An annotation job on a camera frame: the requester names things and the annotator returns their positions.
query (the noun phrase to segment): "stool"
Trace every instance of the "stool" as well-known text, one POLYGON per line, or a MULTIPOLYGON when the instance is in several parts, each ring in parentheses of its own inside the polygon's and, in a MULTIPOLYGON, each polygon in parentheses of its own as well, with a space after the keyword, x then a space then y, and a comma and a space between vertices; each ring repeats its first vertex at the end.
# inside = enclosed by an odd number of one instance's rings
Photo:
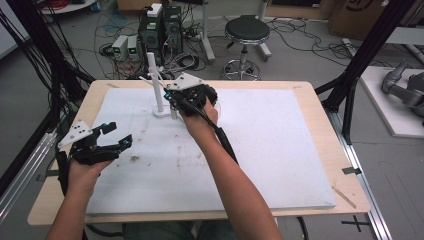
POLYGON ((238 76, 240 80, 243 80, 243 76, 246 76, 254 81, 261 80, 259 67, 246 60, 247 46, 264 43, 269 37, 269 32, 266 23, 256 19, 255 16, 241 16, 229 21, 225 25, 225 35, 232 41, 229 46, 235 42, 241 43, 243 50, 239 60, 231 60, 225 65, 221 77, 234 79, 234 76, 238 76))

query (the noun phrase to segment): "person's left hand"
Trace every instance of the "person's left hand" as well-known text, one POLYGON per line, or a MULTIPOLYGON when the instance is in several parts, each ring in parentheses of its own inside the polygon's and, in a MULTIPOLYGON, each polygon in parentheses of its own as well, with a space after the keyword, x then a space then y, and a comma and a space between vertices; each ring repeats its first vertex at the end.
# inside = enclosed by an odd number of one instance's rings
POLYGON ((80 196, 91 197, 100 172, 109 166, 111 162, 100 162, 89 166, 79 164, 75 159, 71 159, 67 193, 71 192, 80 196))

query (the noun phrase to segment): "stool base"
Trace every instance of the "stool base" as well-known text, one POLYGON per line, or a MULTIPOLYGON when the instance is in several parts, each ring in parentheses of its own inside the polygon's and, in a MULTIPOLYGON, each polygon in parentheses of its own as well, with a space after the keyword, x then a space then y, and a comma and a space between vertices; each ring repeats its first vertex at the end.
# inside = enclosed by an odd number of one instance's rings
POLYGON ((224 72, 221 78, 226 77, 229 80, 261 80, 259 67, 251 61, 245 61, 240 64, 240 60, 231 60, 224 66, 224 72))

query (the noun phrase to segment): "forearm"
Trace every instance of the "forearm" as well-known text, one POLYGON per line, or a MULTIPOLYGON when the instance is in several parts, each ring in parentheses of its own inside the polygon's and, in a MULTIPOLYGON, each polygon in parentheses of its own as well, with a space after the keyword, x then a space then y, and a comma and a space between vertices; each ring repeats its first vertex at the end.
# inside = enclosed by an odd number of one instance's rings
POLYGON ((221 200, 239 239, 281 239, 274 218, 254 184, 215 138, 199 139, 221 200))
POLYGON ((68 192, 46 239, 81 240, 89 199, 90 196, 68 192))

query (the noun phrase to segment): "person's right arm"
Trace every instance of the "person's right arm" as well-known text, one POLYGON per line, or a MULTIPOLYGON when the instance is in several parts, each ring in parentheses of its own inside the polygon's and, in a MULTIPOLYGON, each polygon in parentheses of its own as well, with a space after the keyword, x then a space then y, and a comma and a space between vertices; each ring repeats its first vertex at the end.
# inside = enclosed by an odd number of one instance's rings
MULTIPOLYGON (((217 122, 217 112, 209 101, 204 107, 217 122)), ((282 239, 262 195, 228 155, 215 132, 200 116, 184 117, 187 130, 205 155, 222 203, 238 239, 282 239)))

